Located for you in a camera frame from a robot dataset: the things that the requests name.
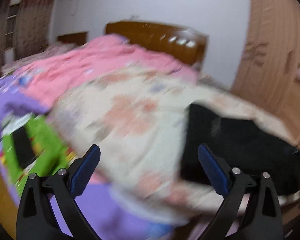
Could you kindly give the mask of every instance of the window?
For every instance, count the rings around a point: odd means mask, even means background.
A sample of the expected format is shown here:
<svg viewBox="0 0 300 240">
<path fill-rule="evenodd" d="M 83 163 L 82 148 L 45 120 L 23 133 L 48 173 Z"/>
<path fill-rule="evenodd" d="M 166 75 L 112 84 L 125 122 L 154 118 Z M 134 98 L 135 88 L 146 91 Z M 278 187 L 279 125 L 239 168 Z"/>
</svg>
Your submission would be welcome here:
<svg viewBox="0 0 300 240">
<path fill-rule="evenodd" d="M 6 49 L 13 47 L 13 34 L 16 25 L 16 17 L 18 14 L 19 4 L 14 4 L 9 7 L 9 13 L 7 17 L 7 31 L 6 31 Z"/>
</svg>

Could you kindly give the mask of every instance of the door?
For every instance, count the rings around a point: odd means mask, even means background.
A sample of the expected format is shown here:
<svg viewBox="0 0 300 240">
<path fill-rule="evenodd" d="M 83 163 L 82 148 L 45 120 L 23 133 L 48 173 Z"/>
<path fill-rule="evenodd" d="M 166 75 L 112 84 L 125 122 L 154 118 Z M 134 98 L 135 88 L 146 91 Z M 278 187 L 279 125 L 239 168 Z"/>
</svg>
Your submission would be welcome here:
<svg viewBox="0 0 300 240">
<path fill-rule="evenodd" d="M 297 70 L 293 82 L 289 85 L 278 116 L 289 128 L 293 137 L 300 142 L 300 42 L 296 49 Z"/>
<path fill-rule="evenodd" d="M 242 53 L 238 72 L 231 88 L 231 93 L 241 97 L 241 92 L 245 84 L 246 77 L 252 66 L 254 58 L 254 46 L 258 41 L 261 16 L 261 0 L 250 0 L 250 22 L 247 33 L 247 41 Z"/>
<path fill-rule="evenodd" d="M 264 97 L 260 90 L 274 47 L 274 0 L 260 0 L 258 36 L 253 44 L 252 62 L 242 85 L 240 96 L 258 106 L 264 107 Z"/>
<path fill-rule="evenodd" d="M 271 68 L 266 73 L 261 93 L 266 97 L 266 109 L 277 114 L 297 70 L 296 48 L 298 43 L 298 13 L 300 4 L 297 0 L 276 0 L 276 57 L 271 61 Z"/>
</svg>

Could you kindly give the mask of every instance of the metal screw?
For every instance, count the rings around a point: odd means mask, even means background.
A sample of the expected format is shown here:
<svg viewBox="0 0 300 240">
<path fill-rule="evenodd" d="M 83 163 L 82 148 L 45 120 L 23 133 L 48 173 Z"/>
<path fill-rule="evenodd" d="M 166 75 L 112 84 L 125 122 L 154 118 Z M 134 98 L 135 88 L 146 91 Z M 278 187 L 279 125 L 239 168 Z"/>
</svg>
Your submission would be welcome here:
<svg viewBox="0 0 300 240">
<path fill-rule="evenodd" d="M 267 173 L 267 172 L 262 173 L 262 176 L 263 176 L 265 179 L 269 179 L 269 178 L 270 178 L 270 174 Z"/>
<path fill-rule="evenodd" d="M 235 175 L 238 175 L 238 174 L 241 173 L 240 169 L 237 168 L 237 167 L 232 168 L 232 172 L 233 172 Z"/>
<path fill-rule="evenodd" d="M 29 179 L 34 179 L 34 178 L 35 178 L 35 176 L 36 176 L 36 174 L 35 174 L 35 173 L 31 173 L 31 174 L 29 175 Z"/>
<path fill-rule="evenodd" d="M 59 175 L 65 175 L 66 172 L 67 172 L 67 170 L 65 168 L 61 168 L 60 170 L 58 170 Z"/>
</svg>

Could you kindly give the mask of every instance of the pink blanket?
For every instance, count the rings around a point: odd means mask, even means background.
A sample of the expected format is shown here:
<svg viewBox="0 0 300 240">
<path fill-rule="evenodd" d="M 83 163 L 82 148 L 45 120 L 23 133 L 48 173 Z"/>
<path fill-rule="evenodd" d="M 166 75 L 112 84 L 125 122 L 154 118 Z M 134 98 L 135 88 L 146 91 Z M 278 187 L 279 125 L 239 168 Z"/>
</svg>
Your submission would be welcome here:
<svg viewBox="0 0 300 240">
<path fill-rule="evenodd" d="M 174 57 L 124 44 L 117 35 L 101 36 L 67 54 L 35 61 L 20 68 L 17 74 L 32 77 L 23 93 L 52 107 L 66 90 L 133 62 L 162 72 L 175 72 L 190 82 L 197 78 L 194 70 Z"/>
</svg>

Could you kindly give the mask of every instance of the black cloth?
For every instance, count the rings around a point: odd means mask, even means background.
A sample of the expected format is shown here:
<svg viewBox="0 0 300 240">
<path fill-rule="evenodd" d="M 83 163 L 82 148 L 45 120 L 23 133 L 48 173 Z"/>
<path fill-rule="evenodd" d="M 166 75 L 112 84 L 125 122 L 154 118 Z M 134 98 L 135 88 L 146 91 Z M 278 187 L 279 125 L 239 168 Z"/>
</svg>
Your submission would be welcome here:
<svg viewBox="0 0 300 240">
<path fill-rule="evenodd" d="M 22 126 L 18 130 L 14 131 L 12 133 L 12 139 L 19 166 L 20 168 L 25 169 L 36 159 L 26 128 Z"/>
<path fill-rule="evenodd" d="M 267 171 L 278 195 L 298 191 L 300 157 L 295 154 L 295 147 L 263 132 L 251 120 L 222 118 L 197 104 L 191 104 L 188 112 L 182 179 L 210 185 L 198 160 L 198 147 L 205 143 L 230 167 L 238 167 L 245 174 L 260 175 Z"/>
</svg>

